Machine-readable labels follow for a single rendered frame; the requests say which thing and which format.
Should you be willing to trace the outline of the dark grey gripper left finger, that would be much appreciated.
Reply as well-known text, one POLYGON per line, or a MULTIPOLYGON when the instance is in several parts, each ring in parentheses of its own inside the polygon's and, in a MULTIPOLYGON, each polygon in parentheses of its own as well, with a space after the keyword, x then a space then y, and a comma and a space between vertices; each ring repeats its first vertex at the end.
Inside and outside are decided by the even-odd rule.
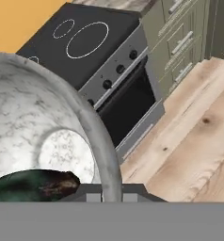
POLYGON ((100 184, 81 184, 77 191, 61 199, 63 202, 102 202, 102 186, 100 184))

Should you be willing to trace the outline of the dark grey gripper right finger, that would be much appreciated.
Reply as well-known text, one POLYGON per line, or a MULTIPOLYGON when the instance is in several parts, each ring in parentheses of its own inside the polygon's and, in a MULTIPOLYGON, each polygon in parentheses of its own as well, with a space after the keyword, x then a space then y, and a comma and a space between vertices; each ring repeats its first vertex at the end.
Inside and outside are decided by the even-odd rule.
POLYGON ((149 193, 144 184, 123 184, 122 200, 124 202, 165 202, 165 200, 149 193))

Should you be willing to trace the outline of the white marble bowl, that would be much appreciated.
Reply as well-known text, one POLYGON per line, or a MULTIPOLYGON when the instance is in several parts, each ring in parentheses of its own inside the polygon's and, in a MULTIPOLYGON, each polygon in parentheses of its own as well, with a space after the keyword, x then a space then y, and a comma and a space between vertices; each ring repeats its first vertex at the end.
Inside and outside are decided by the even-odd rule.
POLYGON ((41 65, 0 53, 0 177, 28 169, 71 171, 100 184, 104 202, 122 200, 118 156, 93 107, 41 65))

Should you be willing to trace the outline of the dark purple eggplant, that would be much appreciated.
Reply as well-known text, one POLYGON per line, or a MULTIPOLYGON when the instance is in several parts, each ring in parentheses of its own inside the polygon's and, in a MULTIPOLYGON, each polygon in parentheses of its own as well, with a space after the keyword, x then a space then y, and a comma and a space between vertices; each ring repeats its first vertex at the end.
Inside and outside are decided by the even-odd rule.
POLYGON ((59 201, 74 194, 80 184, 71 171, 16 171, 0 177, 0 201, 59 201))

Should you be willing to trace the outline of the olive green drawer cabinet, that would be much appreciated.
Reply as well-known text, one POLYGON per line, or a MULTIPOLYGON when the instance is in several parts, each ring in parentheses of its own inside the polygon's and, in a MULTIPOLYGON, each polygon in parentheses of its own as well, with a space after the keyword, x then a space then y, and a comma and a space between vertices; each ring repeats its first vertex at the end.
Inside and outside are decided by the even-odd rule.
POLYGON ((150 49, 149 57, 152 60, 152 71, 156 80, 159 82, 164 99, 169 96, 170 93, 168 91, 172 86, 171 70, 180 61, 188 49, 195 46, 197 50, 197 63, 204 60, 209 6, 210 0, 193 0, 191 6, 185 10, 181 17, 162 37, 158 36, 159 30, 165 24, 161 0, 155 0, 150 10, 142 18, 143 27, 150 49), (168 63, 167 39, 171 34, 173 27, 181 21, 183 17, 189 15, 190 13, 195 13, 197 17, 197 36, 185 47, 172 65, 165 70, 165 65, 168 63))

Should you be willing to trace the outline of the black glass oven door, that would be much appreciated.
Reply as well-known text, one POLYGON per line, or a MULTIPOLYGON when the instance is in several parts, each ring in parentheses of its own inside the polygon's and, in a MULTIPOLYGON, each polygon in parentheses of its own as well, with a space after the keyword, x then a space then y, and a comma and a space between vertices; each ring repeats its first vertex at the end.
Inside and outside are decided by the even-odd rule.
POLYGON ((126 158, 165 114, 145 56, 97 108, 120 158, 126 158))

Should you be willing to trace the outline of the olive green drawer front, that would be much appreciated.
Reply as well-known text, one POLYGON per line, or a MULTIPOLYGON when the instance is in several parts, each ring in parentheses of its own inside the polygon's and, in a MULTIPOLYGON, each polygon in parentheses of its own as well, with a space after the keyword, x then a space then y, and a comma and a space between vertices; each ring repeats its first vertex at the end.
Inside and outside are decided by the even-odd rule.
POLYGON ((167 70, 179 54, 185 49, 185 47, 197 36, 197 17, 195 13, 186 15, 179 21, 172 29, 171 34, 167 39, 168 45, 168 63, 165 65, 167 70), (182 40, 189 31, 193 31, 193 36, 181 47, 181 49, 172 55, 171 51, 177 46, 180 40, 182 40))
POLYGON ((172 86, 169 88, 169 91, 168 91, 169 93, 175 90, 176 87, 182 82, 184 78, 179 83, 176 83, 174 80, 179 75, 180 70, 183 70, 190 62, 193 63, 193 66, 191 68, 192 70, 194 65, 197 63, 197 50, 195 46, 188 49, 185 52, 185 54, 182 56, 180 61, 172 68, 171 70, 172 86))
POLYGON ((173 14, 168 14, 168 10, 174 5, 175 0, 161 0, 165 24, 159 30, 158 36, 162 37, 168 29, 175 24, 175 22, 181 17, 187 8, 192 4, 193 0, 183 0, 181 5, 175 10, 173 14))

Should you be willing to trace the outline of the grey oven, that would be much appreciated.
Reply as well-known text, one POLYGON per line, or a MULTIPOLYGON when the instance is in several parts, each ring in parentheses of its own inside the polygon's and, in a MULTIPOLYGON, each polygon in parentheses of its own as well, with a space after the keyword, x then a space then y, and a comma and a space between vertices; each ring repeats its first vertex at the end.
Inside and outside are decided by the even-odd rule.
MULTIPOLYGON (((130 52, 132 50, 137 50, 137 56, 139 56, 139 54, 141 54, 142 51, 148 47, 139 14, 134 11, 129 12, 138 15, 139 25, 112 54, 112 56, 110 56, 106 62, 89 78, 85 85, 80 89, 76 89, 86 100, 92 99, 94 103, 96 103, 96 101, 98 101, 104 93, 104 80, 108 79, 114 82, 117 77, 120 76, 120 74, 116 72, 116 68, 122 64, 126 70, 135 61, 129 57, 130 52)), ((148 69, 152 72, 150 64, 151 61, 149 59, 148 69)))

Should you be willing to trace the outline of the black hob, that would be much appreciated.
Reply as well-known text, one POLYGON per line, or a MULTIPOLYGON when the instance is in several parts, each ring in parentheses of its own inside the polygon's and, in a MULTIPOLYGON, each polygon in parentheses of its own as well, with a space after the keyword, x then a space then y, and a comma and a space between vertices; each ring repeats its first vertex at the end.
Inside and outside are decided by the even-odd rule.
POLYGON ((129 11, 66 3, 17 54, 80 89, 138 25, 129 11))

